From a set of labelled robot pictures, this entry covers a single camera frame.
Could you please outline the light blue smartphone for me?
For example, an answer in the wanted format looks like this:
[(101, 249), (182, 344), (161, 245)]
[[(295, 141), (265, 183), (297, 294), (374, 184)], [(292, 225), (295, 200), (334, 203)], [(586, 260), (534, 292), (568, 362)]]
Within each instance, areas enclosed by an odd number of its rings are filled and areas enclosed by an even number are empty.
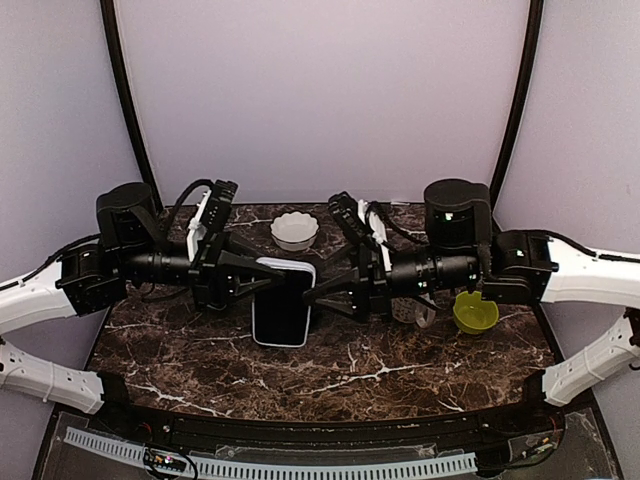
[(252, 336), (262, 346), (300, 348), (308, 338), (311, 307), (303, 294), (316, 284), (316, 268), (309, 262), (260, 257), (257, 262), (284, 274), (284, 282), (255, 294)]

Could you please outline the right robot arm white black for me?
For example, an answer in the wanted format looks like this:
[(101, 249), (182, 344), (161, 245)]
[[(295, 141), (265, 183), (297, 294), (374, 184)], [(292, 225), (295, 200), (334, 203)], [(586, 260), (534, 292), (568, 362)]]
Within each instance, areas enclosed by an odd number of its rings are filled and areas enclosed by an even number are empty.
[(561, 407), (639, 356), (639, 258), (593, 250), (545, 230), (492, 230), (489, 188), (445, 179), (423, 193), (427, 238), (414, 251), (396, 251), (375, 226), (375, 202), (341, 192), (329, 211), (348, 240), (351, 269), (307, 290), (304, 302), (357, 321), (388, 314), (394, 298), (464, 288), (498, 304), (592, 302), (625, 311), (598, 339), (569, 359), (529, 376), (524, 401), (510, 413), (521, 434), (534, 432)]

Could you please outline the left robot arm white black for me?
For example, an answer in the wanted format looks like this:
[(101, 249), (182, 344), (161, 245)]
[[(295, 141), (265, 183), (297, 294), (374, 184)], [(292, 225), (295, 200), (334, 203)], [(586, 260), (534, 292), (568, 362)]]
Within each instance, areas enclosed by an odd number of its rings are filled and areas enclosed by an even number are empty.
[(184, 242), (169, 239), (152, 188), (120, 185), (96, 200), (98, 233), (52, 254), (34, 271), (1, 286), (1, 332), (51, 319), (84, 316), (126, 299), (148, 283), (190, 291), (199, 310), (223, 309), (280, 285), (282, 272), (261, 264), (252, 246), (226, 230), (237, 184), (208, 179)]

